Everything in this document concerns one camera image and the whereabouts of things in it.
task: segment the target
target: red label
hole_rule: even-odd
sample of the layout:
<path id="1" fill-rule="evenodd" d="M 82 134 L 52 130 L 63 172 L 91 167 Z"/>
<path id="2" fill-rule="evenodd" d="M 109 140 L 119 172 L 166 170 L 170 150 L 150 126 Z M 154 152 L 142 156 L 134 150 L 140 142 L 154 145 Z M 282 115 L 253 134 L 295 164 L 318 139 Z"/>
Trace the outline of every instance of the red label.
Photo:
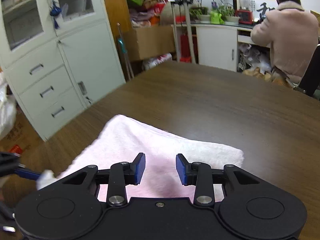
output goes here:
<path id="1" fill-rule="evenodd" d="M 15 145 L 11 148 L 11 150 L 9 151 L 11 153 L 17 153 L 17 154 L 21 154 L 23 152 L 23 150 L 19 147 L 19 145 Z"/>

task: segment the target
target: glass cabinet door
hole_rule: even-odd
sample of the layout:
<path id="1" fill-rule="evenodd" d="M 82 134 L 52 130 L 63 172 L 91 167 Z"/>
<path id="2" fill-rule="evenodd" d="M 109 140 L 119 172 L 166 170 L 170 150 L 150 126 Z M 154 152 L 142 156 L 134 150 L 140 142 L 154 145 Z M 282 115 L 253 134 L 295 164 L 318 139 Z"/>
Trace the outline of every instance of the glass cabinet door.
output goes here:
<path id="1" fill-rule="evenodd" d="M 1 0 L 0 14 L 0 53 L 4 67 L 40 46 L 48 34 L 54 34 L 52 21 L 47 20 L 47 0 Z"/>
<path id="2" fill-rule="evenodd" d="M 1 0 L 10 49 L 43 32 L 36 0 Z"/>
<path id="3" fill-rule="evenodd" d="M 97 19 L 104 18 L 101 0 L 54 0 L 61 8 L 61 14 L 56 18 L 59 28 L 57 34 L 85 25 Z"/>

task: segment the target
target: office chair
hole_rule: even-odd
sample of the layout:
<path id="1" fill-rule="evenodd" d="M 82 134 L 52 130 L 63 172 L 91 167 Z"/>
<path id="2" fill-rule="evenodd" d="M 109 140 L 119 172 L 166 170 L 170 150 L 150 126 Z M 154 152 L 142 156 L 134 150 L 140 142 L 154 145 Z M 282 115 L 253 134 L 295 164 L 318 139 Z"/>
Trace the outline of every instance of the office chair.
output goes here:
<path id="1" fill-rule="evenodd" d="M 277 72 L 283 76 L 284 73 L 278 70 L 279 69 L 277 69 Z M 320 44 L 316 47 L 309 66 L 298 85 L 292 83 L 286 74 L 284 74 L 283 77 L 294 90 L 312 97 L 320 84 Z"/>

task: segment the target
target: cabinet door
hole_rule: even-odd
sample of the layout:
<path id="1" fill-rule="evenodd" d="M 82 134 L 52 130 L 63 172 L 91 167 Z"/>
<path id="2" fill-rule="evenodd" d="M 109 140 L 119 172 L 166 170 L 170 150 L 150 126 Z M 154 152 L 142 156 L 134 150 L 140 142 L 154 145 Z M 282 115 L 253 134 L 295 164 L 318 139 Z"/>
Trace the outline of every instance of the cabinet door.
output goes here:
<path id="1" fill-rule="evenodd" d="M 220 26 L 197 27 L 199 64 L 237 70 L 237 30 Z"/>
<path id="2" fill-rule="evenodd" d="M 59 28 L 57 35 L 64 34 L 72 29 L 104 19 L 102 0 L 54 0 L 61 8 L 61 14 L 56 17 Z"/>
<path id="3" fill-rule="evenodd" d="M 48 0 L 1 0 L 1 67 L 55 36 Z"/>
<path id="4" fill-rule="evenodd" d="M 61 39 L 60 47 L 88 106 L 124 83 L 105 22 Z"/>
<path id="5" fill-rule="evenodd" d="M 119 36 L 117 23 L 120 24 L 123 33 L 132 29 L 127 0 L 104 0 L 104 3 L 107 9 L 113 38 L 115 43 L 117 43 L 117 37 Z"/>

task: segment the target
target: drawer handle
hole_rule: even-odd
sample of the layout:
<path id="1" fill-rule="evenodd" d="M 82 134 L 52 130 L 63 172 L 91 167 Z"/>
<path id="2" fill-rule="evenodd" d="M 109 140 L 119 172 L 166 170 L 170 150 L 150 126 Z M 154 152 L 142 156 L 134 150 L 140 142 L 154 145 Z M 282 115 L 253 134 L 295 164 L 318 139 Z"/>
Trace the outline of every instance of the drawer handle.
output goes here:
<path id="1" fill-rule="evenodd" d="M 40 68 L 43 68 L 43 64 L 39 64 L 37 66 L 35 66 L 34 68 L 30 69 L 30 75 L 33 75 L 33 73 L 36 71 L 36 70 L 39 70 Z"/>
<path id="2" fill-rule="evenodd" d="M 79 88 L 81 90 L 82 95 L 86 95 L 87 94 L 87 90 L 85 88 L 85 85 L 84 85 L 83 81 L 80 81 L 78 83 L 78 86 L 79 86 Z"/>
<path id="3" fill-rule="evenodd" d="M 61 114 L 64 111 L 64 107 L 62 106 L 57 112 L 51 114 L 53 118 L 55 118 L 58 114 Z"/>
<path id="4" fill-rule="evenodd" d="M 54 90 L 54 89 L 53 89 L 53 87 L 51 86 L 51 87 L 47 88 L 45 91 L 43 91 L 42 93 L 40 93 L 40 96 L 43 98 L 44 96 L 50 94 L 53 90 Z"/>

